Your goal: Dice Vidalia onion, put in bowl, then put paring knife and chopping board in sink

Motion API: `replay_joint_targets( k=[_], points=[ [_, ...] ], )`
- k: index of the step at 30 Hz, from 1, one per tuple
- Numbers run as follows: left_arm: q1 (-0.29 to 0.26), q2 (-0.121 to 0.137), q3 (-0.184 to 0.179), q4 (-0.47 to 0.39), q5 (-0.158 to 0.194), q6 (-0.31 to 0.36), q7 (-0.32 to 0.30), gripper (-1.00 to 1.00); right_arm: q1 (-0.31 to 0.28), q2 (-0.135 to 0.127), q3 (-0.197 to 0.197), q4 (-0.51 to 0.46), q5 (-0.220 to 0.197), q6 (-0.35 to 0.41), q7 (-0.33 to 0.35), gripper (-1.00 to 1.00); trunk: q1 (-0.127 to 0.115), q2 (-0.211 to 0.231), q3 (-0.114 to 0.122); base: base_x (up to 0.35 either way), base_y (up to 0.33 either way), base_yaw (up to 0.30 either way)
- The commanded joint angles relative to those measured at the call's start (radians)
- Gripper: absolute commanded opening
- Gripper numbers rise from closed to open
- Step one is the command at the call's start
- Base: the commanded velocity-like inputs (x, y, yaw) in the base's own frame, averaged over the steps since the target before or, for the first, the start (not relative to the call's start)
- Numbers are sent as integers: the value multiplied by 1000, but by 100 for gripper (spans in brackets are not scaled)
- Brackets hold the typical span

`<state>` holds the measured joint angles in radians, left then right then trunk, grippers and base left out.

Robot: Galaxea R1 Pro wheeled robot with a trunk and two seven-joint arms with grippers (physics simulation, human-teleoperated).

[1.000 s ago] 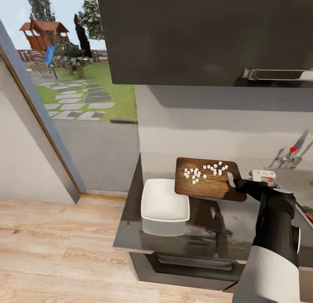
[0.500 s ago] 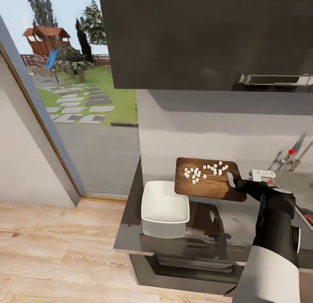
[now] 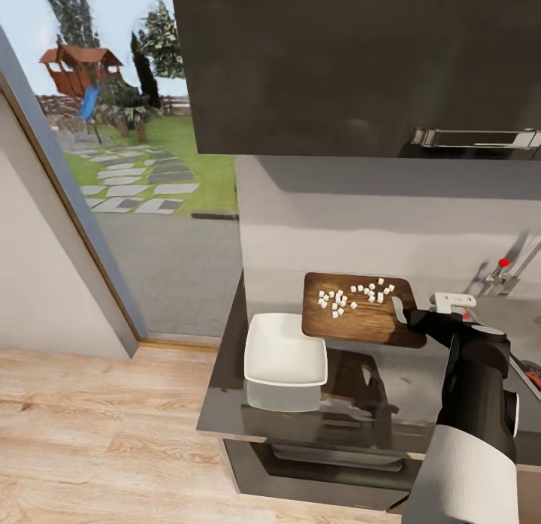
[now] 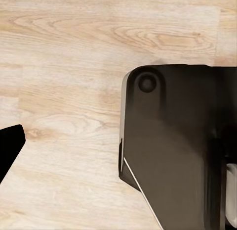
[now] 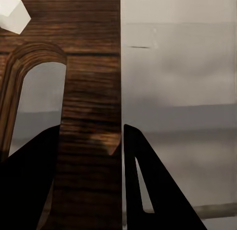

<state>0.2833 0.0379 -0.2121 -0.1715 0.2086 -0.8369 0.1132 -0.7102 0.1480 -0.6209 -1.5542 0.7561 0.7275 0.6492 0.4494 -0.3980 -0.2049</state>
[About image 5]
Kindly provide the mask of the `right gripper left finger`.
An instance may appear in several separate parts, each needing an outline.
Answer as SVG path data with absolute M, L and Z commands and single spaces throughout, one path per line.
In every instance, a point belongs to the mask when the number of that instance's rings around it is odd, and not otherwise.
M 36 230 L 55 176 L 60 125 L 0 164 L 0 230 Z

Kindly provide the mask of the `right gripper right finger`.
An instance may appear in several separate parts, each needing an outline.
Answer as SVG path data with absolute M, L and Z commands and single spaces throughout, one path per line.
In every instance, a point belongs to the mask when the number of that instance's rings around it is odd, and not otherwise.
M 142 132 L 124 125 L 127 230 L 207 230 Z M 155 213 L 143 210 L 137 158 Z

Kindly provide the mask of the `cutting board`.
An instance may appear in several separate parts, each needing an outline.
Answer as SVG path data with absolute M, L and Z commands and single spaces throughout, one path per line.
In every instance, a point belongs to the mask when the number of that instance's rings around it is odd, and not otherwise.
M 21 0 L 31 20 L 0 28 L 0 164 L 24 78 L 66 65 L 51 211 L 40 230 L 122 230 L 120 0 Z

